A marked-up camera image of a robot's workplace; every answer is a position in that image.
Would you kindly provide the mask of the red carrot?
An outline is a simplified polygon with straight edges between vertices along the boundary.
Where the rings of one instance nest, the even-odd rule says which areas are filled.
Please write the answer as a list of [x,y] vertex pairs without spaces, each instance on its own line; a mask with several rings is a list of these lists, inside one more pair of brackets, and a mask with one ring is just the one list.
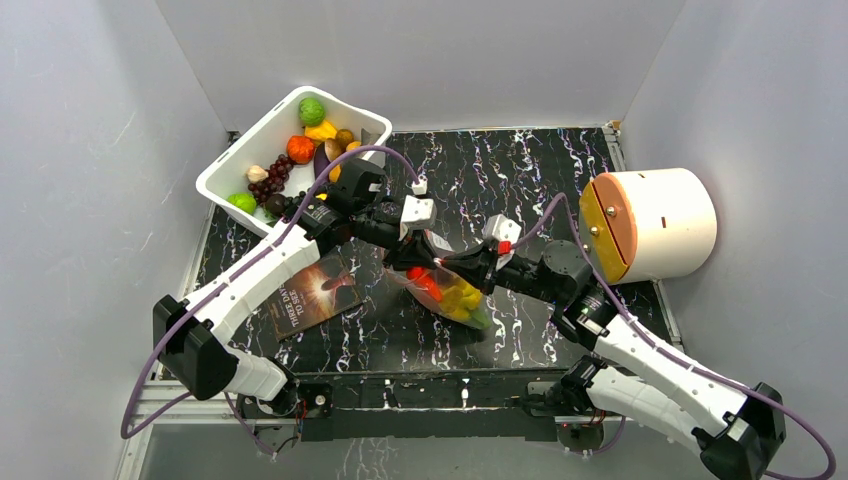
[[416,288],[423,290],[435,302],[439,303],[442,301],[442,291],[431,276],[429,269],[412,267],[406,271],[406,277]]

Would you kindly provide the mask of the yellow banana bunch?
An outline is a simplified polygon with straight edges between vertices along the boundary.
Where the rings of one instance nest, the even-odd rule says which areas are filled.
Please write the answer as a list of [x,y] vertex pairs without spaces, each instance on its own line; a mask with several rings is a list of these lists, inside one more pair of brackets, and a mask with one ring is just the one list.
[[483,294],[468,283],[456,283],[442,289],[443,299],[438,303],[441,314],[451,320],[464,322],[469,312],[478,308]]

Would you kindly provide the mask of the clear zip top bag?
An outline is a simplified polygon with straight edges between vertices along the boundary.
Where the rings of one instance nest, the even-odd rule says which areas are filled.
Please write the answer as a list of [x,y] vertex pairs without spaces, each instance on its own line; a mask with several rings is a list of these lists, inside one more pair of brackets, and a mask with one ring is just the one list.
[[491,327],[492,319],[483,294],[455,273],[441,267],[398,271],[387,261],[383,270],[432,314],[476,330]]

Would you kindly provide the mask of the green leafy vegetable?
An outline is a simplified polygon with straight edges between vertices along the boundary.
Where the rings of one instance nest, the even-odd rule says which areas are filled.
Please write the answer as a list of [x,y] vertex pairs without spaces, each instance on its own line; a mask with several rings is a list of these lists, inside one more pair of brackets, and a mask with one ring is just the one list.
[[478,307],[469,312],[466,325],[477,330],[485,330],[492,326],[490,312],[483,307]]

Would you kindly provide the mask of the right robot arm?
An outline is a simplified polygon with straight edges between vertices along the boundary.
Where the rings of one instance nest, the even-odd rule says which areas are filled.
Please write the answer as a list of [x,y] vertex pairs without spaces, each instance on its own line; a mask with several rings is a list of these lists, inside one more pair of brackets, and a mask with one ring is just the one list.
[[575,244],[551,242],[530,260],[491,240],[437,264],[484,293],[502,287],[553,305],[551,324],[587,349],[558,383],[529,386],[525,409],[621,414],[683,444],[719,479],[762,478],[783,444],[776,390],[759,383],[748,396],[698,374],[692,359],[618,311]]

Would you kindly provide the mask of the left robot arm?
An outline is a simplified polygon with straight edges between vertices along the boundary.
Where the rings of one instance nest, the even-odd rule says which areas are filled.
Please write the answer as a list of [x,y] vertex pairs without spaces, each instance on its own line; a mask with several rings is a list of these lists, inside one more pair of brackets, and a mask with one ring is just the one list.
[[385,172],[354,150],[333,161],[310,189],[292,200],[260,244],[215,280],[183,300],[164,296],[153,309],[154,358],[196,400],[218,394],[252,397],[275,416],[294,411],[299,382],[278,361],[249,354],[229,342],[252,312],[286,281],[352,238],[390,253],[423,247],[403,266],[431,267],[435,253],[424,230],[435,220],[427,179],[399,155],[411,192],[397,221],[372,212],[385,190]]

